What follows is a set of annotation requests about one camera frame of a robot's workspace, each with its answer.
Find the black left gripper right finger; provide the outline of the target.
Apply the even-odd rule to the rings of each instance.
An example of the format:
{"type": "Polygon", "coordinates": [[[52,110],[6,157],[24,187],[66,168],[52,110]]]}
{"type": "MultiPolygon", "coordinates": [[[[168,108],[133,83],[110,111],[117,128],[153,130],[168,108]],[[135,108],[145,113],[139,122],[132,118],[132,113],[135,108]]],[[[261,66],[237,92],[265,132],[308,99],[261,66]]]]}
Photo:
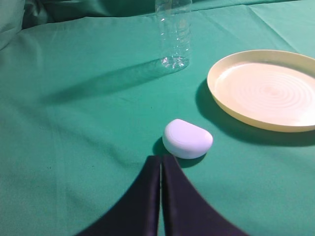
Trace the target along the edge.
{"type": "Polygon", "coordinates": [[[197,192],[172,155],[162,158],[162,211],[167,236],[246,236],[197,192]]]}

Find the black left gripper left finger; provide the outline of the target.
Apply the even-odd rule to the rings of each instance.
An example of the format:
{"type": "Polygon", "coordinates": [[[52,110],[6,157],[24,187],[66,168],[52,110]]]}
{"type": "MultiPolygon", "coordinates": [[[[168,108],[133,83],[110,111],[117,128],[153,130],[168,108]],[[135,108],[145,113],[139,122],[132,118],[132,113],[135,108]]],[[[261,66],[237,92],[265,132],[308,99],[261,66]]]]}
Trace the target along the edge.
{"type": "Polygon", "coordinates": [[[160,204],[159,156],[148,156],[124,195],[79,236],[156,236],[160,204]]]}

